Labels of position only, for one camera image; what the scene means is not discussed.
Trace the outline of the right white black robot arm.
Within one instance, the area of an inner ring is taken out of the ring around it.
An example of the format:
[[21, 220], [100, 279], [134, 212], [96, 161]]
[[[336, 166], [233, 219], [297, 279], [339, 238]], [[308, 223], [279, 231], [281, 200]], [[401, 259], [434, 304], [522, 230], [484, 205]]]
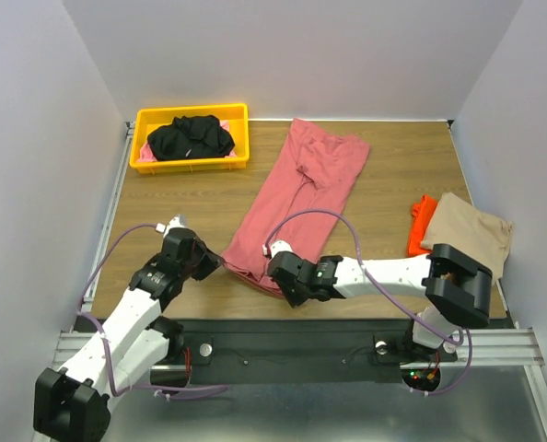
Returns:
[[409, 315], [412, 330], [402, 337], [403, 351], [413, 359], [425, 358], [460, 329], [483, 329], [490, 323], [492, 271], [449, 244], [405, 259], [332, 255], [310, 262], [277, 241], [267, 275], [294, 308], [311, 299], [326, 302], [372, 295], [383, 295], [391, 303], [395, 296], [429, 300], [429, 307]]

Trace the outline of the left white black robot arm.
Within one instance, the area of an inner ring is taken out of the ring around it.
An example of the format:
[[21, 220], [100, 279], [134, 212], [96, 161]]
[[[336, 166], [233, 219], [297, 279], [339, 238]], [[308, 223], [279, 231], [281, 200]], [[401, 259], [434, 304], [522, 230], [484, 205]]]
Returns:
[[183, 327], [163, 312], [190, 278], [201, 281], [220, 258], [174, 217], [157, 225], [161, 250], [137, 271], [93, 336], [60, 368], [44, 369], [35, 383], [33, 428], [55, 441], [100, 441], [123, 396], [142, 389], [152, 365], [181, 359], [192, 373]]

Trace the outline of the pink red t shirt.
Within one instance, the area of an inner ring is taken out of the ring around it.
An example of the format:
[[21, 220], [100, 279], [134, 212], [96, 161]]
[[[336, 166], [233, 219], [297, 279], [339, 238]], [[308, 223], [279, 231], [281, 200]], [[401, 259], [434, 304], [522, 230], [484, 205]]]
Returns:
[[354, 135], [328, 134], [312, 122], [293, 120], [271, 172], [222, 253], [226, 268], [281, 298], [281, 290], [266, 275], [266, 239], [296, 212], [341, 213], [369, 153], [370, 146]]

